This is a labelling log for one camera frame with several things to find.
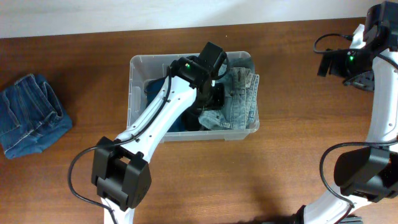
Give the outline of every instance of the brown table surface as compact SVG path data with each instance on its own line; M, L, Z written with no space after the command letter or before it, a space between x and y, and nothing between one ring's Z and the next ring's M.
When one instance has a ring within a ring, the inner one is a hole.
M134 223L236 223L295 213L325 191L318 164L326 148L366 138L373 94L317 76L322 34L352 33L364 19L281 22L0 40L0 90L41 73L74 127L41 154L0 156L1 223L102 223L103 210L75 198L67 169L81 150L126 128L129 61L140 54L199 52L207 41L249 52L260 74L260 129L243 141L159 144L152 186ZM328 39L321 48L348 47ZM326 160L333 180L334 152ZM93 155L75 167L78 192L99 199L90 183ZM396 223L398 200L356 212L366 223Z

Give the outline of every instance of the gray denim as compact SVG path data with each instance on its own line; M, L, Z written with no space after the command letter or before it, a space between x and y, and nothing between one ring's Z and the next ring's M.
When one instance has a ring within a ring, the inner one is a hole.
M224 107L218 111L204 111L199 123L210 130L246 129L254 122L259 75L253 74L251 58L231 60L231 70L216 81L224 84ZM226 65L220 68L224 74Z

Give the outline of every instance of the clear plastic container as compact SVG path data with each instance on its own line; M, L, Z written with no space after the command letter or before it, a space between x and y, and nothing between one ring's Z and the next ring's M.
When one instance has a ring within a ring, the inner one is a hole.
M228 52L228 58L248 58L247 52ZM130 61L129 108L127 111L127 127L130 127L146 108L147 98L144 87L149 81L165 76L165 68L180 57L199 54L173 55L136 55ZM256 108L256 118L245 130L224 131L185 131L166 133L164 141L194 141L194 140L242 140L248 134L256 132L260 127L259 112Z

